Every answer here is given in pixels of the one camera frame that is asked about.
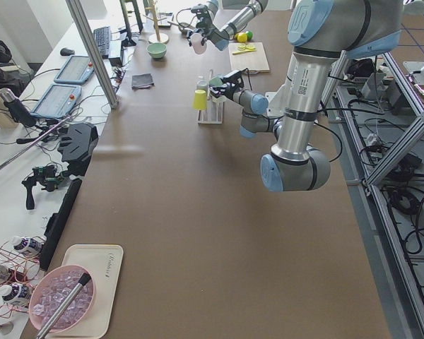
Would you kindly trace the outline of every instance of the black box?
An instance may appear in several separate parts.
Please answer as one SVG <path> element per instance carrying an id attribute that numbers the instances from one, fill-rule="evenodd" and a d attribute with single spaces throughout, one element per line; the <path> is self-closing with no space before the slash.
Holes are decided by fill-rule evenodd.
<path id="1" fill-rule="evenodd" d="M 108 51 L 108 60 L 110 61 L 110 65 L 121 67 L 122 55 L 123 55 L 123 49 L 121 46 L 121 40 L 110 41 L 110 48 Z"/>

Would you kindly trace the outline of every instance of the green bowl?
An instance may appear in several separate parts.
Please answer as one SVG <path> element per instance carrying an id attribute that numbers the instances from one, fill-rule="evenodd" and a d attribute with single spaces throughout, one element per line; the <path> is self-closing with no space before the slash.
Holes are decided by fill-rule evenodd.
<path id="1" fill-rule="evenodd" d="M 154 42 L 153 44 L 148 45 L 146 50 L 148 51 L 149 55 L 153 57 L 153 59 L 160 59 L 165 56 L 167 52 L 167 46 L 162 42 Z"/>

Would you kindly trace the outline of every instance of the white tray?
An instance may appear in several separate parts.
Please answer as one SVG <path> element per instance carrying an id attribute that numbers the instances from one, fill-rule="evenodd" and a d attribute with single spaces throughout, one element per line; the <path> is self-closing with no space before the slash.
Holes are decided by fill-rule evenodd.
<path id="1" fill-rule="evenodd" d="M 106 334 L 112 314 L 114 293 L 118 283 L 124 250 L 119 245 L 73 245 L 68 248 L 62 265 L 83 266 L 95 282 L 94 304 L 73 328 L 47 338 L 98 339 Z"/>

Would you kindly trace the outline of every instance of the white bottle cap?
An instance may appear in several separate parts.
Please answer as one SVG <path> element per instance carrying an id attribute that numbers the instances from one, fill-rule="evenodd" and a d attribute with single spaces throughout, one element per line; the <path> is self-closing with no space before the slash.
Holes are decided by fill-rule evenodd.
<path id="1" fill-rule="evenodd" d="M 20 244 L 20 242 L 22 241 L 22 237 L 18 237 L 17 235 L 15 235 L 12 239 L 11 239 L 11 243 L 14 246 L 17 246 Z"/>
<path id="2" fill-rule="evenodd" d="M 0 295 L 9 295 L 13 291 L 13 288 L 10 285 L 3 285 L 0 287 Z"/>

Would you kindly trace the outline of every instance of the metal frame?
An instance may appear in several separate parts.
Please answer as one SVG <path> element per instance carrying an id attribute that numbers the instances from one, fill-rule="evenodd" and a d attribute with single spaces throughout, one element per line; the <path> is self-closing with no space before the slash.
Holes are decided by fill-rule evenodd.
<path id="1" fill-rule="evenodd" d="M 112 109 L 118 107 L 118 99 L 114 92 L 112 82 L 105 69 L 99 49 L 96 46 L 91 27 L 86 18 L 85 11 L 82 8 L 80 0 L 66 0 L 72 19 L 77 26 L 78 33 L 85 45 L 88 56 L 94 65 L 94 71 L 98 76 L 99 84 L 104 91 L 105 97 Z"/>
<path id="2" fill-rule="evenodd" d="M 386 175 L 398 164 L 398 162 L 412 149 L 412 147 L 424 136 L 424 104 L 416 95 L 415 90 L 404 76 L 402 70 L 394 60 L 390 53 L 383 55 L 384 60 L 393 73 L 394 80 L 399 85 L 401 92 L 405 95 L 409 105 L 412 107 L 416 119 L 413 123 L 405 130 L 401 137 L 394 143 L 388 153 L 380 160 L 376 166 L 370 167 L 363 164 L 363 170 L 365 172 L 365 181 L 367 185 L 367 193 L 370 194 L 377 205 L 380 217 L 382 219 L 385 231 L 388 236 L 391 250 L 396 259 L 399 272 L 401 273 L 404 285 L 408 291 L 411 304 L 416 313 L 416 317 L 421 326 L 421 330 L 424 335 L 424 303 L 421 293 L 418 289 L 417 282 L 411 271 L 411 267 L 404 257 L 404 250 L 399 242 L 399 238 L 396 232 L 396 226 L 393 225 L 391 217 L 386 207 L 386 201 L 383 193 L 377 186 L 386 177 Z M 337 98 L 341 105 L 345 105 L 346 102 L 343 97 L 337 92 Z M 343 112 L 344 117 L 347 121 L 352 121 L 353 118 L 349 112 Z M 357 126 L 355 124 L 348 124 L 353 142 L 358 150 L 361 150 L 365 145 L 362 144 L 358 137 Z M 412 261 L 424 261 L 424 256 L 412 256 Z"/>

